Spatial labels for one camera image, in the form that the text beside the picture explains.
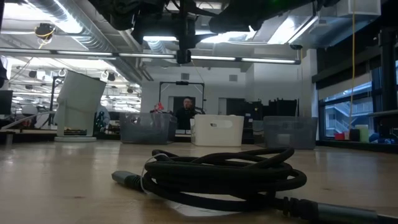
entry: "dark shirt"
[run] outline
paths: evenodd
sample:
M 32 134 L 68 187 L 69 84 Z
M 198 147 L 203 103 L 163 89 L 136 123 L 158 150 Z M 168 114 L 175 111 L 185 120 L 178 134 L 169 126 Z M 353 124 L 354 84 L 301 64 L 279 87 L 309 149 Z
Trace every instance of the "dark shirt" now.
M 181 130 L 191 130 L 190 120 L 196 115 L 195 110 L 186 110 L 185 108 L 180 108 L 175 113 L 175 117 L 178 119 L 178 128 Z

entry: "wooden table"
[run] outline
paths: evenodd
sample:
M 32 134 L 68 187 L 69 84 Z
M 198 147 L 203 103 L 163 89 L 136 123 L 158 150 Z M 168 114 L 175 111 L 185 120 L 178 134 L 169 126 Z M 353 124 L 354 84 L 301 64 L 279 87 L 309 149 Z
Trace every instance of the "wooden table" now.
M 256 146 L 140 146 L 118 141 L 0 146 L 0 223 L 301 223 L 277 211 L 227 213 L 193 208 L 125 189 L 115 170 L 140 174 L 152 149 L 181 156 Z M 319 147 L 288 160 L 308 177 L 278 196 L 377 210 L 398 216 L 398 156 Z

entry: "desk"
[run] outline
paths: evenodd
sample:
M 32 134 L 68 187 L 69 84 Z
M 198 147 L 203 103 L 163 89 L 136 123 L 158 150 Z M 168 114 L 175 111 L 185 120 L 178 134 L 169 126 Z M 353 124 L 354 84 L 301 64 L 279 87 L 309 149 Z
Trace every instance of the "desk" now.
M 302 223 L 274 210 L 226 213 L 179 205 L 112 180 L 115 170 L 140 174 L 153 149 L 204 156 L 257 147 L 143 146 L 119 141 L 0 146 L 1 223 Z M 288 163 L 305 172 L 308 182 L 300 189 L 279 192 L 279 197 L 398 216 L 398 155 L 317 147 L 296 151 Z

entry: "white box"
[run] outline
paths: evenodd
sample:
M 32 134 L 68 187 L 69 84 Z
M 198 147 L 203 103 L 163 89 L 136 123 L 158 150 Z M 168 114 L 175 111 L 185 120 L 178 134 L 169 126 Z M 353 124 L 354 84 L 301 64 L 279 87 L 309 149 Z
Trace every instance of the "white box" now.
M 242 116 L 196 115 L 191 119 L 191 140 L 197 146 L 242 145 Z

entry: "ceiling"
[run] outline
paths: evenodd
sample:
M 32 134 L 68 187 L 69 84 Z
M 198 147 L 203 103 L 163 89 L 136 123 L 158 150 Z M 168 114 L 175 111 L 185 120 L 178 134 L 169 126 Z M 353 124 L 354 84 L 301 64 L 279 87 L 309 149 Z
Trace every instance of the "ceiling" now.
M 74 4 L 73 7 L 67 9 L 74 9 L 76 12 L 71 12 L 73 16 L 80 16 L 88 18 L 88 29 L 92 33 L 98 31 L 97 34 L 104 38 L 104 41 L 109 44 L 112 51 L 118 52 L 148 52 L 151 49 L 147 42 L 143 45 L 138 45 L 137 42 L 129 35 L 130 30 L 118 31 L 115 30 L 105 19 L 97 13 L 96 9 L 87 0 L 62 1 L 66 4 Z M 209 10 L 214 13 L 221 12 L 221 9 L 227 6 L 229 1 L 225 0 L 211 0 L 211 1 L 196 1 L 197 5 L 202 9 Z M 171 11 L 176 8 L 171 4 L 167 6 Z M 292 50 L 286 43 L 288 40 L 283 40 L 284 36 L 290 35 L 289 32 L 297 32 L 306 22 L 317 16 L 317 21 L 311 24 L 310 27 L 297 39 L 293 44 L 301 44 L 305 48 L 329 47 L 335 45 L 339 41 L 349 36 L 352 33 L 352 20 L 350 15 L 342 14 L 344 10 L 338 7 L 323 8 L 320 12 L 313 15 L 312 4 L 300 7 L 293 11 L 286 12 L 263 23 L 263 26 L 257 32 L 251 33 L 253 36 L 249 39 L 242 39 L 234 37 L 233 40 L 227 39 L 226 42 L 209 43 L 201 42 L 195 49 L 192 49 L 193 55 L 211 55 L 211 56 L 234 56 L 234 57 L 267 57 L 267 58 L 281 58 L 281 59 L 298 59 L 298 52 Z M 375 19 L 378 14 L 375 12 L 364 13 L 358 16 L 356 29 L 359 30 L 366 24 Z M 196 23 L 197 33 L 209 32 L 208 17 L 199 17 Z M 27 4 L 6 3 L 4 11 L 4 18 L 2 24 L 2 31 L 0 35 L 0 47 L 37 49 L 42 43 L 34 34 L 34 29 L 40 23 L 54 24 L 54 19 L 50 15 L 44 14 Z M 290 30 L 280 30 L 281 27 L 290 26 Z M 51 42 L 42 46 L 42 49 L 48 50 L 78 50 L 86 51 L 87 46 L 79 42 L 78 34 L 68 34 L 61 29 L 57 29 Z M 272 38 L 282 38 L 282 44 L 269 44 Z M 178 50 L 178 42 L 176 41 L 162 41 L 161 44 L 169 54 L 174 54 Z M 251 66 L 250 63 L 243 62 L 220 62 L 220 61 L 204 61 L 195 60 L 194 63 L 179 65 L 173 60 L 161 59 L 124 59 L 123 64 L 127 65 L 124 69 L 118 67 L 120 63 L 105 60 L 82 60 L 82 59 L 60 59 L 60 58 L 33 58 L 30 61 L 26 70 L 21 70 L 21 67 L 26 65 L 29 57 L 12 57 L 9 58 L 12 66 L 12 82 L 11 88 L 15 91 L 33 91 L 26 90 L 26 83 L 34 83 L 34 90 L 49 93 L 51 91 L 52 79 L 51 75 L 59 73 L 61 70 L 74 70 L 76 72 L 85 73 L 92 77 L 105 78 L 109 72 L 116 74 L 114 82 L 108 82 L 109 88 L 104 95 L 128 95 L 127 88 L 134 87 L 134 100 L 139 100 L 141 89 L 139 85 L 142 82 L 151 81 L 178 81 L 181 73 L 189 73 L 193 80 L 206 84 L 217 83 L 217 85 L 232 85 L 226 82 L 229 75 L 244 75 L 247 69 Z M 38 78 L 30 78 L 29 72 L 31 70 L 44 71 L 47 79 L 39 80 Z M 136 84 L 132 82 L 129 75 L 134 75 Z M 114 101 L 110 98 L 104 98 L 104 102 L 110 105 Z

